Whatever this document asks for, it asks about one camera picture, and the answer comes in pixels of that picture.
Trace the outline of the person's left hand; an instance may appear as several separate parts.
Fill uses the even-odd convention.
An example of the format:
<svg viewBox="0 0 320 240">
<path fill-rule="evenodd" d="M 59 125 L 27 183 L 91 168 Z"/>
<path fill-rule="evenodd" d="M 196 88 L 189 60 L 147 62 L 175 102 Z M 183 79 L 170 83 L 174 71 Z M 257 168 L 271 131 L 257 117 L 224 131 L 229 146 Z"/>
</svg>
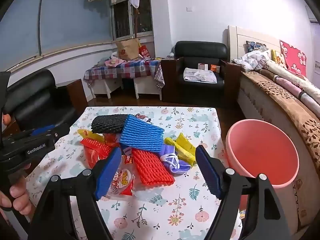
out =
<svg viewBox="0 0 320 240">
<path fill-rule="evenodd" d="M 10 175 L 10 182 L 13 183 L 9 193 L 1 192 L 1 208 L 11 208 L 20 214 L 32 219 L 35 206 L 31 203 L 29 193 L 26 189 L 26 173 L 19 170 Z"/>
</svg>

